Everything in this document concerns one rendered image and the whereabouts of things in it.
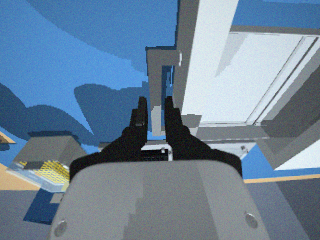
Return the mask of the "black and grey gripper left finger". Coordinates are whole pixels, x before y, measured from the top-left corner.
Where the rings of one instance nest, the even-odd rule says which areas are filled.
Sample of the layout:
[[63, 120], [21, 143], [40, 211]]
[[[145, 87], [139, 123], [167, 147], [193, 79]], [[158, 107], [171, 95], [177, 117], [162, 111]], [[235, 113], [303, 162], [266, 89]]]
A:
[[80, 170], [94, 164], [140, 162], [141, 148], [145, 146], [145, 143], [147, 143], [147, 133], [147, 98], [139, 97], [138, 109], [132, 109], [130, 125], [124, 128], [122, 136], [103, 148], [101, 152], [95, 152], [80, 157], [70, 164], [69, 184], [73, 176], [75, 176]]

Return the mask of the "blue open-top bin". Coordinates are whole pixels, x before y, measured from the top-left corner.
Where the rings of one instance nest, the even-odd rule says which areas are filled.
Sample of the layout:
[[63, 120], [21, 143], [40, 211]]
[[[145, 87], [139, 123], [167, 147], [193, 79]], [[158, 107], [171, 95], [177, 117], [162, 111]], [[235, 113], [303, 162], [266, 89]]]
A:
[[63, 195], [40, 188], [22, 221], [51, 225]]

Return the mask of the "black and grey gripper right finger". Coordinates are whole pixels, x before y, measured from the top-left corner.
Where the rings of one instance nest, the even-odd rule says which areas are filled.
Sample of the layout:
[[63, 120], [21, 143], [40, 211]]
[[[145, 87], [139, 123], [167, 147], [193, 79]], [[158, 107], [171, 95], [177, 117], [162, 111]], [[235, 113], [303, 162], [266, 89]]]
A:
[[173, 161], [176, 160], [214, 160], [233, 166], [242, 176], [241, 159], [232, 153], [211, 149], [183, 125], [179, 108], [174, 108], [172, 96], [165, 98], [164, 122], [166, 142], [172, 147]]

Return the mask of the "blue bench mat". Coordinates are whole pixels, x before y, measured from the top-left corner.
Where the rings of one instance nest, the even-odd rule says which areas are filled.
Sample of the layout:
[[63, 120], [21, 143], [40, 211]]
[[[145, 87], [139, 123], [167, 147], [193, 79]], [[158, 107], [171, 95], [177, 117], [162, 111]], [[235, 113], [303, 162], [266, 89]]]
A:
[[[148, 50], [176, 50], [181, 0], [0, 0], [0, 164], [31, 137], [100, 152], [147, 98]], [[231, 25], [320, 29], [320, 0], [239, 0]]]

